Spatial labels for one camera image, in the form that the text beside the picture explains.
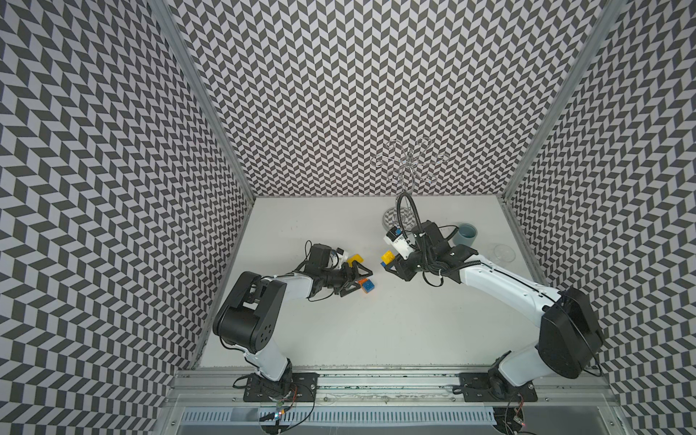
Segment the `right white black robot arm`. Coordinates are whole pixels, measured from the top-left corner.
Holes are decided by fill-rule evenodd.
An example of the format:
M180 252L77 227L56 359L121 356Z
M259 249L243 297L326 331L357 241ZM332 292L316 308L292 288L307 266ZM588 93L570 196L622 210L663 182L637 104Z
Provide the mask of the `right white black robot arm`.
M477 288L515 309L538 328L536 341L504 353L489 368L489 390L498 398L552 373L576 379L605 345L598 316L586 293L543 286L496 265L469 246L450 248L431 268L427 268L420 251L403 257L389 250L381 262L385 271L406 282L418 273L432 271L440 279Z

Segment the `small yellow lego brick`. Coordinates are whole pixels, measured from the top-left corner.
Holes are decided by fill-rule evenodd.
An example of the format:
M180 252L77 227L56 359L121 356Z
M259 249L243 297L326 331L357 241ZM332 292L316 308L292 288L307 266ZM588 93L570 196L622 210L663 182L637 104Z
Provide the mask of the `small yellow lego brick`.
M391 262L395 260L395 255L391 250L386 251L382 256L381 256L382 262L385 264L389 265Z

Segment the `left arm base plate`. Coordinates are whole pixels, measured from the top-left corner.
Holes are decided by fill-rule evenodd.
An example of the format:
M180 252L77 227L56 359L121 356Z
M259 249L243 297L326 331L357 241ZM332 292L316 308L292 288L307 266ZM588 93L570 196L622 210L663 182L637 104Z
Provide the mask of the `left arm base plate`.
M280 381L272 382L253 373L245 386L244 402L313 402L319 373L292 373L284 375Z

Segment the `yellow curved lego brick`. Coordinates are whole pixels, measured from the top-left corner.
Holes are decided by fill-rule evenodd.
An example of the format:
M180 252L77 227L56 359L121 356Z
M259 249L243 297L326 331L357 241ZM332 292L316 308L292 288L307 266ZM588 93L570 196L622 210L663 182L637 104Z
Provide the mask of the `yellow curved lego brick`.
M355 263L362 263L363 261L364 259L360 255L355 254L347 260L347 264L353 266Z

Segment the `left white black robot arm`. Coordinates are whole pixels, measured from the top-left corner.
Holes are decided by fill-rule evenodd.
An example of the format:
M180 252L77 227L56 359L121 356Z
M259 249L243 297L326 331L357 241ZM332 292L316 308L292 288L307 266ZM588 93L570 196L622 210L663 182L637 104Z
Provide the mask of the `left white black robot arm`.
M345 297L372 275L373 271L357 260L338 266L305 260L282 275L244 272L217 312L213 333L223 347L241 351L256 368L258 378L271 384L287 384L292 377L291 362L273 340L283 303L310 300L325 288Z

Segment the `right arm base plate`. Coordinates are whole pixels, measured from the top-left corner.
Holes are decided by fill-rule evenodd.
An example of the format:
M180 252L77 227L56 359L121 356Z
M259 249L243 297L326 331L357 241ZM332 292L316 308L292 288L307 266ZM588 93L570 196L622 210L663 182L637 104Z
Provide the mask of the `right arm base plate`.
M516 387L501 376L488 373L460 373L459 382L452 392L462 395L466 402L538 401L532 382Z

